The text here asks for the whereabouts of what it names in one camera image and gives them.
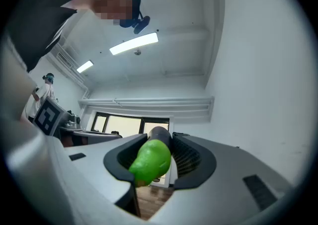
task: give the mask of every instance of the person wearing black shirt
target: person wearing black shirt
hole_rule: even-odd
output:
[[[59,41],[66,21],[79,9],[100,19],[116,19],[132,26],[141,0],[21,0],[7,25],[11,40],[29,72]]]

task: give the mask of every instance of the black shirt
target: black shirt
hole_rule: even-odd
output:
[[[71,0],[20,0],[9,23],[8,32],[27,71],[51,51],[59,41],[54,36],[77,11],[61,7]]]

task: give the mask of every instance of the black window frame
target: black window frame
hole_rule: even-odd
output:
[[[94,130],[94,127],[95,127],[96,120],[97,120],[98,116],[106,117],[105,123],[103,125],[103,130],[102,130],[103,133],[106,130],[109,116],[141,119],[140,126],[139,126],[139,134],[143,134],[144,133],[145,123],[160,123],[160,124],[168,123],[168,130],[170,128],[170,119],[169,118],[123,116],[123,115],[114,115],[114,114],[103,113],[103,112],[96,112],[96,115],[94,117],[94,121],[93,121],[93,124],[92,124],[92,127],[91,127],[91,131]]]

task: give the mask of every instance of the window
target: window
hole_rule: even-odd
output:
[[[148,134],[156,126],[162,126],[169,130],[169,119],[96,113],[91,130],[104,133],[118,132],[119,135],[125,138],[139,133]]]

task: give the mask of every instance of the floor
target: floor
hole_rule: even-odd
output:
[[[171,197],[173,188],[145,186],[136,188],[141,219],[148,220]]]

